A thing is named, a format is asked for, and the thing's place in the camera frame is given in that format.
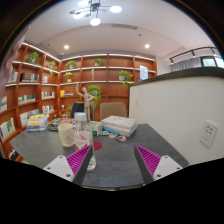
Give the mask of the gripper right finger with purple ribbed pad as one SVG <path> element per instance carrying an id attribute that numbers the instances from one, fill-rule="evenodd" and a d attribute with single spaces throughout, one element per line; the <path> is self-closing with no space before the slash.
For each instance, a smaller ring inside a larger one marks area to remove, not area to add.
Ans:
<path id="1" fill-rule="evenodd" d="M 135 146 L 134 155 L 145 185 L 182 169 L 170 156 L 159 156 L 139 145 Z"/>

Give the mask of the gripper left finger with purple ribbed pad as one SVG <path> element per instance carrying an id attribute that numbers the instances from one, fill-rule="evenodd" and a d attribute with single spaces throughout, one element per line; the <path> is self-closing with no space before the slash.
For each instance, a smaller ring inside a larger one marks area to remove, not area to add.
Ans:
<path id="1" fill-rule="evenodd" d="M 81 185 L 92 155 L 92 147 L 87 146 L 69 156 L 57 156 L 44 167 L 44 170 L 77 185 Z"/>

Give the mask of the person's hand at left edge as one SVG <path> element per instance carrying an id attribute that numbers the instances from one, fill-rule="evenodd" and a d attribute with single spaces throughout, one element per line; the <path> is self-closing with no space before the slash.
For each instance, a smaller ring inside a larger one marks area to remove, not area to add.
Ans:
<path id="1" fill-rule="evenodd" d="M 2 64 L 2 66 L 0 68 L 0 101 L 2 100 L 2 98 L 4 96 L 6 84 L 12 74 L 13 60 L 17 57 L 18 51 L 19 51 L 20 47 L 22 46 L 22 43 L 25 40 L 25 35 L 29 29 L 30 29 L 30 27 L 26 27 L 25 30 L 22 32 L 19 39 L 14 44 L 14 46 L 10 50 L 8 56 L 6 57 L 6 61 Z"/>

